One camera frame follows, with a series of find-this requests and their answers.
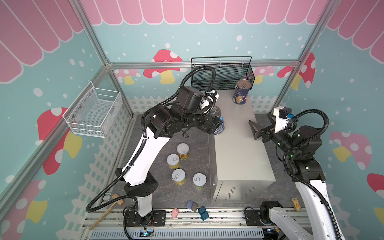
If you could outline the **blue can pink lid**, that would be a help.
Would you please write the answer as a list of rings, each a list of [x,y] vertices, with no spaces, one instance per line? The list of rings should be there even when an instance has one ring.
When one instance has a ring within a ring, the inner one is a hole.
[[[211,111],[211,114],[220,119],[219,125],[216,127],[214,134],[215,135],[221,134],[225,130],[225,123],[224,123],[224,118],[223,118],[221,109],[215,106]]]

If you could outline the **dark blue tall can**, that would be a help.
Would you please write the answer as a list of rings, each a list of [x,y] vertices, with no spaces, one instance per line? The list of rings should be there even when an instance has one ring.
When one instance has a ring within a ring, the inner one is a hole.
[[[251,87],[252,84],[249,80],[238,80],[234,89],[233,102],[237,105],[245,104]]]

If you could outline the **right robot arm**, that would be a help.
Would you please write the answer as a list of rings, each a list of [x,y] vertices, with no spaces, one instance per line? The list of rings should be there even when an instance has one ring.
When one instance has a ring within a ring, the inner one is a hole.
[[[304,201],[312,232],[306,231],[288,216],[278,201],[262,202],[259,211],[261,224],[275,225],[290,240],[345,239],[328,196],[325,174],[314,154],[322,145],[321,135],[330,121],[326,113],[317,109],[297,115],[286,107],[276,107],[267,114],[271,125],[263,127],[249,121],[255,140],[273,142],[283,151],[281,162]]]

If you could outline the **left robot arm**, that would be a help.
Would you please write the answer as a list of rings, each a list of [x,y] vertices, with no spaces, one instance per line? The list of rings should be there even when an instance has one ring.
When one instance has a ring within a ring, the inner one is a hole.
[[[204,93],[185,86],[189,78],[203,71],[209,71],[212,74],[208,89]],[[219,98],[218,92],[213,88],[215,79],[216,71],[213,67],[197,68],[184,77],[171,97],[148,109],[142,115],[141,142],[117,178],[88,203],[87,213],[95,212],[123,199],[135,201],[135,210],[140,217],[146,217],[153,211],[152,196],[158,183],[151,175],[150,168],[162,148],[171,137],[184,129],[197,128],[211,135],[223,123],[219,117],[211,113]],[[126,194],[95,206],[95,203],[119,181],[125,181]]]

